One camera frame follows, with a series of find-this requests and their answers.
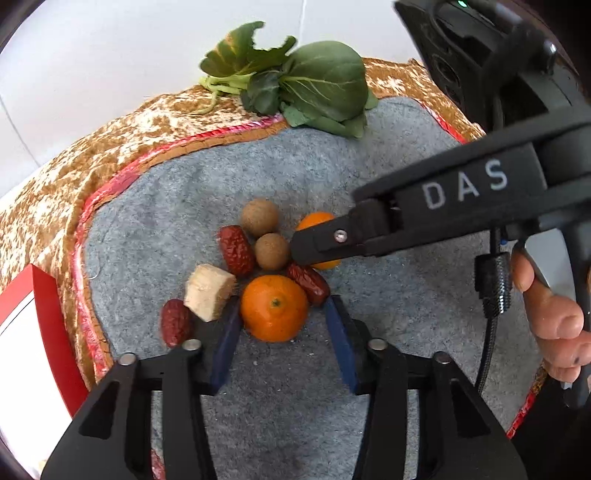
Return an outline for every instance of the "metal screw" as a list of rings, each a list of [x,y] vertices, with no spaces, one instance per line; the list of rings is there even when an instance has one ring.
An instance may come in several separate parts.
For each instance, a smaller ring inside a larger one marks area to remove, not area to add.
[[[381,338],[372,338],[368,342],[368,347],[377,351],[386,350],[386,348],[388,348],[388,342],[386,342],[386,340],[382,340]]]
[[[335,240],[340,244],[344,244],[347,241],[347,232],[344,230],[337,230],[335,232]]]
[[[190,338],[189,340],[185,340],[183,342],[183,348],[190,352],[194,350],[199,350],[201,348],[201,340],[197,340],[196,338]]]
[[[436,352],[435,355],[433,355],[433,358],[438,364],[447,365],[452,363],[452,357],[445,352]]]
[[[119,357],[119,363],[121,365],[131,365],[136,359],[135,353],[124,353]]]

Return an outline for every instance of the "yam piece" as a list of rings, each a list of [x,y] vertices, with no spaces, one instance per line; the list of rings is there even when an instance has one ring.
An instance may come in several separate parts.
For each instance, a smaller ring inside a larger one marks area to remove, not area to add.
[[[210,264],[198,265],[186,285],[184,304],[204,322],[217,320],[236,287],[236,277]]]

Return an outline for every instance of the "fingernail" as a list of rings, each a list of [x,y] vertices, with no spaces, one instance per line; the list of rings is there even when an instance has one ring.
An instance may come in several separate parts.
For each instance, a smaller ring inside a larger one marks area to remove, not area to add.
[[[591,363],[591,343],[584,343],[579,347],[574,359],[575,365],[587,365]]]
[[[566,317],[558,325],[556,335],[558,338],[577,338],[581,333],[582,327],[579,317],[574,315],[572,317]]]

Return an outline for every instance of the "green leafy vegetable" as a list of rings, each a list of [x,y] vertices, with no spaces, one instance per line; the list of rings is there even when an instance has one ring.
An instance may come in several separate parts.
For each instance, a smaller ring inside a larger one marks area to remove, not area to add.
[[[296,44],[296,38],[289,36],[279,48],[257,50],[252,36],[262,28],[264,22],[247,23],[232,30],[216,48],[205,55],[201,69],[212,77],[229,77],[260,72],[282,65],[285,54]]]
[[[246,89],[248,106],[245,110],[273,115],[279,110],[279,77],[281,70],[269,69],[252,76]]]
[[[292,127],[308,126],[343,137],[361,138],[365,110],[378,99],[368,89],[359,54],[337,41],[320,41],[287,53],[296,43],[287,37],[279,48],[256,50],[252,36],[263,22],[232,30],[201,62],[209,76],[200,81],[218,95],[240,95],[247,111],[283,113]]]
[[[300,112],[293,105],[288,105],[285,102],[281,103],[281,113],[283,117],[290,124],[291,127],[299,127],[300,125],[306,125],[314,118],[310,118],[304,113]]]
[[[368,89],[368,99],[365,102],[365,109],[371,110],[372,108],[376,108],[378,106],[378,97],[374,95],[371,89]]]
[[[312,108],[342,122],[359,115],[368,99],[363,59],[341,42],[320,41],[298,48],[283,71],[281,87],[301,111]]]

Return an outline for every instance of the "brown patterned cloth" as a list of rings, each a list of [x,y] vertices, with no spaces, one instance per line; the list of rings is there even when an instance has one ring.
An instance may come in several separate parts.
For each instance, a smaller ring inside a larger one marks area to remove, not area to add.
[[[482,129],[470,123],[442,94],[417,61],[398,64],[366,59],[365,64],[368,85],[378,98],[412,97],[438,112],[467,140],[483,135]],[[56,278],[66,328],[89,387],[95,382],[95,372],[80,328],[70,268],[73,234],[83,205],[114,174],[152,149],[220,127],[238,126],[258,119],[245,112],[236,97],[221,99],[208,115],[191,114],[208,105],[209,99],[208,91],[195,86],[149,100],[135,112],[109,122],[63,151],[25,185],[13,204],[0,212],[0,291],[28,263]],[[282,128],[286,128],[283,121],[265,127],[265,136]],[[246,133],[235,141],[255,140],[261,134],[249,137]],[[211,142],[199,148],[215,144]],[[172,157],[169,151],[160,161]]]

